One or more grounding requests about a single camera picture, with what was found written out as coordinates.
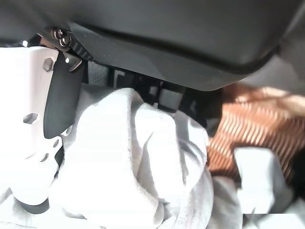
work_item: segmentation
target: metal bolt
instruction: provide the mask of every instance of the metal bolt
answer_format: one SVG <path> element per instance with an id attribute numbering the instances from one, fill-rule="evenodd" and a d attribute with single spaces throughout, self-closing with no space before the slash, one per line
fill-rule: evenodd
<path id="1" fill-rule="evenodd" d="M 59 44 L 65 48 L 69 45 L 70 43 L 70 36 L 69 35 L 63 35 L 62 38 L 59 40 Z"/>
<path id="2" fill-rule="evenodd" d="M 70 36 L 65 31 L 61 29 L 54 29 L 53 30 L 53 37 L 59 40 L 59 44 L 62 48 L 65 48 L 70 43 Z"/>
<path id="3" fill-rule="evenodd" d="M 52 70 L 52 66 L 53 66 L 53 60 L 51 58 L 47 58 L 44 60 L 43 62 L 43 69 L 48 72 L 48 71 L 51 71 Z"/>
<path id="4" fill-rule="evenodd" d="M 62 32 L 61 29 L 54 29 L 53 30 L 53 37 L 55 39 L 57 39 L 57 40 L 61 39 L 62 35 L 63 35 L 63 32 Z"/>

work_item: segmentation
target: white cloth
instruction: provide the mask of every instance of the white cloth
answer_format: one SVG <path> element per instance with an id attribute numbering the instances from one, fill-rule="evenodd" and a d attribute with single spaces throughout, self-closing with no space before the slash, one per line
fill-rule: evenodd
<path id="1" fill-rule="evenodd" d="M 180 112 L 172 118 L 133 89 L 83 85 L 50 209 L 26 212 L 0 183 L 1 228 L 204 229 L 213 221 L 210 229 L 239 229 L 234 186 L 212 182 L 205 167 L 207 139 L 194 120 Z"/>
<path id="2" fill-rule="evenodd" d="M 244 214 L 281 213 L 292 201 L 277 156 L 269 149 L 242 147 L 234 150 L 242 178 L 237 195 Z"/>

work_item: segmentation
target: white plastic bracket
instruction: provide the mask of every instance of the white plastic bracket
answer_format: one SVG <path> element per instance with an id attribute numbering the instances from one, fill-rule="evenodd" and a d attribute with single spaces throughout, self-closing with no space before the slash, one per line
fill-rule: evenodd
<path id="1" fill-rule="evenodd" d="M 0 48 L 0 160 L 10 168 L 14 196 L 29 205 L 48 197 L 58 170 L 59 136 L 46 139 L 44 111 L 58 51 L 45 47 Z"/>

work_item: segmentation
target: orange striped fabric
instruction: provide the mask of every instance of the orange striped fabric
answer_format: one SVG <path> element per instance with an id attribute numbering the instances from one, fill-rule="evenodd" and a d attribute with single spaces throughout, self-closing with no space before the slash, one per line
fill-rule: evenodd
<path id="1" fill-rule="evenodd" d="M 234 103 L 223 105 L 218 130 L 208 146 L 209 169 L 213 175 L 239 180 L 233 159 L 237 146 L 270 148 L 278 155 L 289 182 L 291 159 L 305 147 L 305 97 L 273 89 L 249 89 L 236 84 L 225 89 Z"/>

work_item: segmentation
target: hole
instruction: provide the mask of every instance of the hole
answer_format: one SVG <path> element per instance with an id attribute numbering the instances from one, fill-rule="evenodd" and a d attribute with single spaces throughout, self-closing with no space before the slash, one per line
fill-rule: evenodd
<path id="1" fill-rule="evenodd" d="M 59 143 L 59 140 L 57 139 L 56 142 L 54 142 L 53 148 L 55 148 Z"/>
<path id="2" fill-rule="evenodd" d="M 40 162 L 44 162 L 46 159 L 48 159 L 48 157 L 49 157 L 49 154 L 46 154 L 46 155 L 43 157 L 43 159 L 40 160 Z"/>
<path id="3" fill-rule="evenodd" d="M 27 41 L 23 41 L 23 42 L 22 42 L 22 45 L 23 45 L 24 47 L 27 47 L 27 46 L 28 46 L 28 42 L 27 42 Z"/>
<path id="4" fill-rule="evenodd" d="M 38 118 L 37 113 L 30 113 L 27 116 L 23 117 L 23 122 L 26 124 L 33 124 Z"/>
<path id="5" fill-rule="evenodd" d="M 51 58 L 47 58 L 44 60 L 43 65 L 42 65 L 43 69 L 46 72 L 49 72 L 52 70 L 53 67 L 53 60 Z"/>
<path id="6" fill-rule="evenodd" d="M 66 130 L 66 135 L 69 135 L 72 131 L 72 126 L 69 126 L 69 128 Z"/>

